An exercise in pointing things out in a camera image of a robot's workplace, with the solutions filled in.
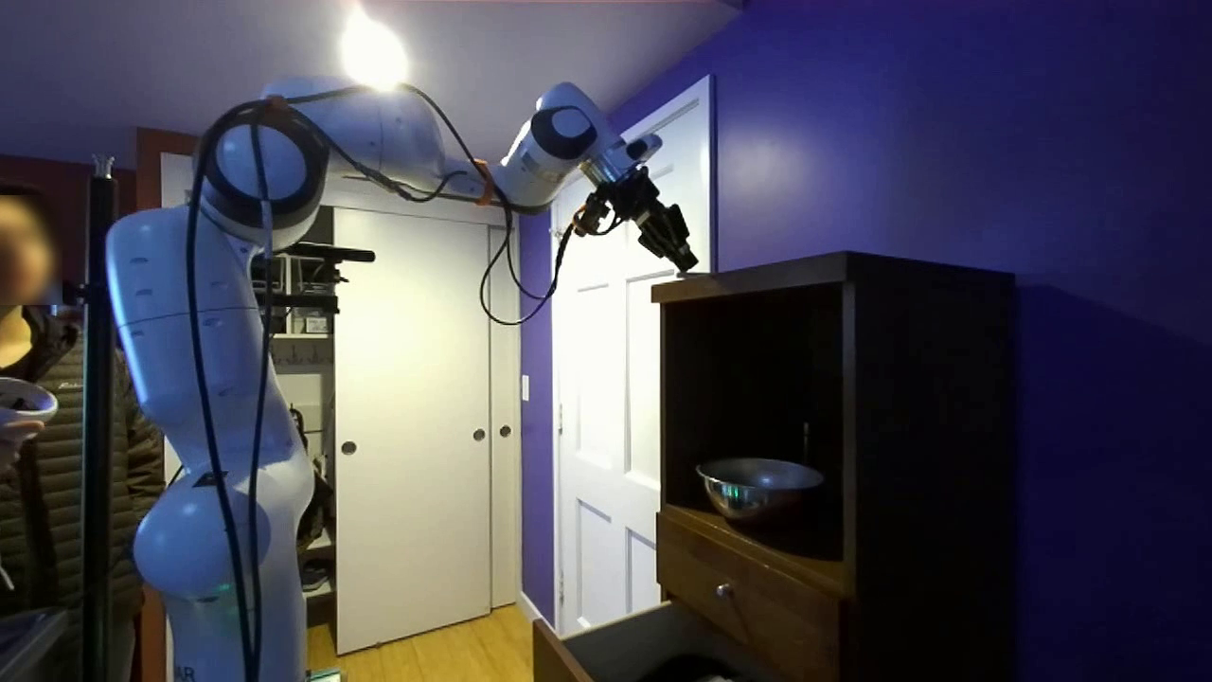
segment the blue wall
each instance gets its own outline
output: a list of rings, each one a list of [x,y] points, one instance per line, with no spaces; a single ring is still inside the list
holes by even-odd
[[[719,268],[875,250],[1017,278],[1017,677],[1212,677],[1212,9],[748,0],[617,120],[704,74]],[[549,326],[527,368],[549,384]]]

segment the cabinet drawer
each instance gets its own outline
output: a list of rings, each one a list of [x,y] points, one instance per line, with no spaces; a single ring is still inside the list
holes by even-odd
[[[758,666],[719,628],[678,602],[568,639],[561,639],[545,622],[535,622],[530,628],[535,682],[670,682],[709,676],[743,682],[774,677],[767,666]]]
[[[674,512],[660,514],[660,585],[774,672],[804,682],[842,677],[832,593],[767,570]]]

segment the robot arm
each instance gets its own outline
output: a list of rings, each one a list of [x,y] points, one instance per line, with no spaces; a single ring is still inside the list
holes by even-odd
[[[448,157],[448,138],[421,90],[284,88],[213,124],[188,204],[108,229],[108,305],[132,386],[185,471],[132,541],[165,602],[179,677],[303,677],[295,528],[313,479],[269,363],[250,262],[308,235],[329,167],[407,201],[502,208],[545,208],[583,170],[596,192],[577,230],[613,208],[650,254],[694,268],[683,213],[660,204],[642,170],[660,141],[626,144],[570,82],[537,99],[497,167],[457,138],[462,157]]]

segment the wooden furniture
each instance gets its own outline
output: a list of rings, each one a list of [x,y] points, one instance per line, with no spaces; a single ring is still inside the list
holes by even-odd
[[[1015,677],[1015,280],[820,254],[650,300],[667,600],[775,677]],[[827,484],[726,525],[698,461],[743,454]]]

